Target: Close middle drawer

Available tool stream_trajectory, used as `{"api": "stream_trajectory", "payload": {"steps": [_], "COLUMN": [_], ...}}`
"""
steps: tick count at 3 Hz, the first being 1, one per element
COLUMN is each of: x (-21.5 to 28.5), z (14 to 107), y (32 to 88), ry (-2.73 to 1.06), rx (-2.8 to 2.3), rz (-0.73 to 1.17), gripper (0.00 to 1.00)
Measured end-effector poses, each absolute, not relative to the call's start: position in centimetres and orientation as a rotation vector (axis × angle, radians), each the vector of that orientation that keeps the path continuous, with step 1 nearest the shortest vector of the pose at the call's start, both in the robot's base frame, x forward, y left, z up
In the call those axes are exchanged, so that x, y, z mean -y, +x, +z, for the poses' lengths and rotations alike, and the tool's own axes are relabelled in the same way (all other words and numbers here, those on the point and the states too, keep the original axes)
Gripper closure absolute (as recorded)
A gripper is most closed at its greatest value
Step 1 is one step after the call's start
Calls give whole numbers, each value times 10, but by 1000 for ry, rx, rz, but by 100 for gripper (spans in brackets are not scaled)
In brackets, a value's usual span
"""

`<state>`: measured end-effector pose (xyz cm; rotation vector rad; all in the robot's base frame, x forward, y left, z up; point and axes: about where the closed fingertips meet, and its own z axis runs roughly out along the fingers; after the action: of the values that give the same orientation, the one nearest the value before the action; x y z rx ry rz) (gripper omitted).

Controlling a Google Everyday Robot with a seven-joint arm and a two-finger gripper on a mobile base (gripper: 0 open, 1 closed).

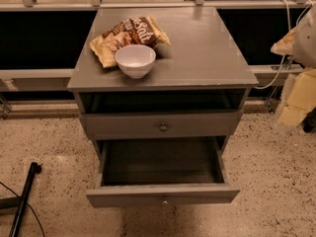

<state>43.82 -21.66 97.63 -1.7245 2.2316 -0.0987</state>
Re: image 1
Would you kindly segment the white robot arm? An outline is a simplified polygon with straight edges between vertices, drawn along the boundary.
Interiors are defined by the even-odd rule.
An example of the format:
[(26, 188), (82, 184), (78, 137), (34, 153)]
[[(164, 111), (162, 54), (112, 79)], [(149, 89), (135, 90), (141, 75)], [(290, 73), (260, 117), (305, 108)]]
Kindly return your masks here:
[(316, 108), (316, 6), (312, 6), (298, 24), (274, 43), (271, 52), (291, 55), (305, 67), (297, 76), (285, 80), (276, 125), (290, 130), (298, 127)]

